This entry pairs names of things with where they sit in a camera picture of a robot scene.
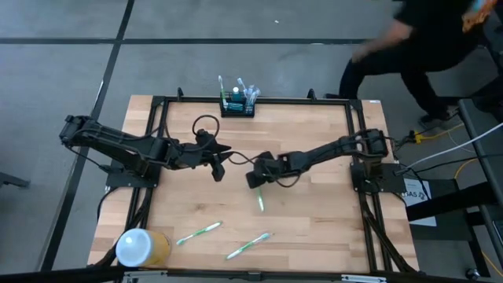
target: wooden table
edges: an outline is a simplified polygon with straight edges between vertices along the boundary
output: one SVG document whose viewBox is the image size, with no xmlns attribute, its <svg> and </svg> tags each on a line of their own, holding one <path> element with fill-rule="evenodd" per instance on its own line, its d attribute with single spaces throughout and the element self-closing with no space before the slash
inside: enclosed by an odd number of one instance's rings
<svg viewBox="0 0 503 283">
<path fill-rule="evenodd" d="M 143 135 L 152 96 L 130 99 L 123 131 Z M 387 132 L 381 104 L 363 101 L 367 128 Z M 191 126 L 202 114 L 220 117 L 217 104 L 170 103 L 167 125 L 181 142 L 194 142 Z M 355 128 L 358 129 L 356 115 Z M 254 119 L 220 119 L 219 143 L 246 156 L 269 150 L 274 155 L 309 150 L 348 135 L 342 106 L 257 105 Z M 213 132 L 215 122 L 201 120 L 197 127 Z M 242 161 L 239 156 L 233 160 Z M 316 165 L 290 189 L 277 184 L 262 186 L 265 211 L 256 191 L 249 189 L 245 173 L 251 164 L 224 162 L 226 175 L 214 182 L 210 167 L 195 170 L 162 170 L 154 190 L 148 229 L 166 234 L 171 242 L 196 230 L 223 221 L 216 230 L 195 237 L 183 246 L 173 245 L 168 268 L 195 270 L 263 270 L 369 272 L 358 195 L 354 192 L 350 157 Z M 120 188 L 103 203 L 89 263 L 95 263 L 123 232 L 131 188 Z M 391 194 L 380 194 L 387 235 L 415 268 L 416 252 L 403 203 Z M 262 233 L 274 235 L 234 259 L 226 256 Z M 379 241 L 374 235 L 378 266 L 382 268 Z"/>
</svg>

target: white cable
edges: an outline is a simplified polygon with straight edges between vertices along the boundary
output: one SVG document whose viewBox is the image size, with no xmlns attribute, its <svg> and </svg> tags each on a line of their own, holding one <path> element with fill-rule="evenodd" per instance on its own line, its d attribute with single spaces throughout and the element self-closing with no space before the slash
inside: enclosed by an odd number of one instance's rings
<svg viewBox="0 0 503 283">
<path fill-rule="evenodd" d="M 447 134 L 449 135 L 449 138 L 452 141 L 452 143 L 454 143 L 455 145 L 459 145 L 456 141 L 454 141 L 453 136 L 450 135 L 449 131 L 447 132 Z M 475 153 L 473 150 L 470 149 L 461 148 L 461 150 L 464 150 L 467 153 Z"/>
<path fill-rule="evenodd" d="M 424 161 L 426 161 L 426 160 L 430 160 L 431 158 L 435 158 L 435 157 L 437 157 L 437 156 L 441 156 L 441 155 L 443 155 L 443 154 L 450 153 L 450 152 L 452 152 L 452 151 L 454 151 L 454 150 L 456 150 L 456 149 L 460 149 L 460 148 L 462 148 L 462 147 L 464 147 L 464 146 L 466 146 L 466 145 L 469 145 L 469 144 L 471 144 L 471 143 L 473 143 L 473 142 L 476 142 L 476 141 L 478 141 L 479 139 L 484 138 L 484 137 L 485 137 L 485 136 L 487 136 L 488 134 L 490 134 L 490 133 L 494 132 L 495 130 L 497 130 L 497 129 L 498 129 L 498 128 L 500 128 L 501 126 L 503 126 L 503 123 L 501 123 L 501 124 L 497 125 L 496 127 L 492 128 L 492 129 L 490 129 L 490 130 L 488 130 L 487 132 L 485 132 L 485 133 L 481 134 L 480 136 L 478 136 L 478 137 L 476 137 L 476 138 L 473 138 L 472 140 L 469 140 L 469 141 L 465 142 L 465 143 L 464 143 L 464 144 L 462 144 L 462 145 L 458 145 L 458 146 L 456 146 L 456 147 L 453 147 L 452 149 L 447 149 L 447 150 L 444 150 L 444 151 L 442 151 L 442 152 L 440 152 L 440 153 L 436 153 L 436 154 L 433 154 L 433 155 L 431 155 L 431 156 L 425 157 L 425 158 L 423 158 L 423 159 L 421 159 L 421 160 L 418 160 L 418 161 L 414 162 L 413 164 L 410 164 L 409 166 L 407 166 L 407 167 L 403 168 L 402 170 L 396 171 L 396 175 L 401 175 L 401 174 L 403 174 L 403 173 L 407 172 L 410 168 L 412 168 L 412 167 L 414 167 L 414 166 L 418 165 L 419 163 L 422 163 L 422 162 L 424 162 Z"/>
</svg>

